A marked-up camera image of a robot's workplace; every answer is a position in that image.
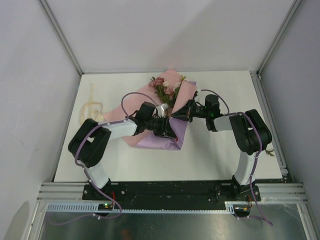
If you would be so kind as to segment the pink wrapping paper sheet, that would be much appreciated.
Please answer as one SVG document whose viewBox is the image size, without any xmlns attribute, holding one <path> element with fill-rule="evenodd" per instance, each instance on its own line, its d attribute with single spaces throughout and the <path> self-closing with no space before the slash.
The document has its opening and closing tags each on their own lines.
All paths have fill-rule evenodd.
<svg viewBox="0 0 320 240">
<path fill-rule="evenodd" d="M 172 116 L 196 93 L 196 83 L 169 69 L 135 92 L 125 96 L 118 107 L 103 115 L 107 122 L 126 117 L 141 123 L 133 136 L 123 140 L 132 147 L 176 151 L 182 148 L 187 122 Z"/>
</svg>

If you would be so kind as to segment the light pink rose stem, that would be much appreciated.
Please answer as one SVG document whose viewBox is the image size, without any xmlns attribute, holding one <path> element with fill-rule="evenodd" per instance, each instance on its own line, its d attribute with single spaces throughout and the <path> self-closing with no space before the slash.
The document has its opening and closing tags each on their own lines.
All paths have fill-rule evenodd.
<svg viewBox="0 0 320 240">
<path fill-rule="evenodd" d="M 180 87 L 181 87 L 181 84 L 183 83 L 183 81 L 185 81 L 186 80 L 186 76 L 185 75 L 181 75 L 180 76 L 180 80 L 178 81 L 178 82 L 176 82 L 175 84 L 174 84 L 174 86 L 173 86 L 173 91 L 175 92 L 175 93 L 177 93 L 178 91 L 179 91 L 179 89 L 180 89 Z"/>
</svg>

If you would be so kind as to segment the dark pink rose stem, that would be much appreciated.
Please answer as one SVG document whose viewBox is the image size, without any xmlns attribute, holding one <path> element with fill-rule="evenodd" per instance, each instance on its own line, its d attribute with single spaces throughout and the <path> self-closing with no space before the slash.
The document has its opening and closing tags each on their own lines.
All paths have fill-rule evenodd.
<svg viewBox="0 0 320 240">
<path fill-rule="evenodd" d="M 174 107 L 176 94 L 168 81 L 165 81 L 162 77 L 152 77 L 149 86 L 154 88 L 155 93 L 162 103 L 167 104 L 170 108 Z"/>
</svg>

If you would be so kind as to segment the cream ribbon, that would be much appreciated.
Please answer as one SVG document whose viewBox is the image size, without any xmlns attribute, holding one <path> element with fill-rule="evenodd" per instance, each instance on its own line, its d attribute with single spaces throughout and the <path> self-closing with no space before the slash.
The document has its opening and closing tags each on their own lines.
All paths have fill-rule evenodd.
<svg viewBox="0 0 320 240">
<path fill-rule="evenodd" d="M 79 124 L 82 125 L 86 119 L 93 119 L 94 121 L 101 123 L 104 121 L 103 117 L 103 104 L 94 100 L 95 85 L 91 83 L 89 85 L 88 101 L 80 108 L 79 111 Z"/>
</svg>

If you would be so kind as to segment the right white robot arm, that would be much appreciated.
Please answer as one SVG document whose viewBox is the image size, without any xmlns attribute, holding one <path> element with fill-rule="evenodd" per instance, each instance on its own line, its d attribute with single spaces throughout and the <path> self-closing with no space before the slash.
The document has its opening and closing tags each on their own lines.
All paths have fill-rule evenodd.
<svg viewBox="0 0 320 240">
<path fill-rule="evenodd" d="M 254 174 L 258 158 L 272 142 L 272 134 L 256 109 L 222 114 L 220 99 L 220 96 L 211 93 L 205 97 L 202 105 L 192 98 L 181 109 L 173 112 L 172 117 L 190 123 L 193 118 L 205 119 L 206 128 L 210 132 L 233 132 L 240 149 L 238 166 L 230 184 L 219 183 L 214 191 L 217 201 L 247 200 L 249 194 L 255 195 Z"/>
</svg>

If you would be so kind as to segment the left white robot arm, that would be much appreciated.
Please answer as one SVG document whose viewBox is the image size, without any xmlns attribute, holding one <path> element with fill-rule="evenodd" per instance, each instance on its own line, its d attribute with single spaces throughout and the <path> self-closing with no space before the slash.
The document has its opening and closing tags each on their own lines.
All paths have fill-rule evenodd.
<svg viewBox="0 0 320 240">
<path fill-rule="evenodd" d="M 109 141 L 136 136 L 146 130 L 152 131 L 155 137 L 178 139 L 169 117 L 156 114 L 156 106 L 144 102 L 138 110 L 123 120 L 98 123 L 88 118 L 71 139 L 67 149 L 73 155 L 75 164 L 83 168 L 89 182 L 94 186 L 93 194 L 98 199 L 105 200 L 111 193 L 111 188 L 107 185 L 111 180 L 101 164 Z"/>
</svg>

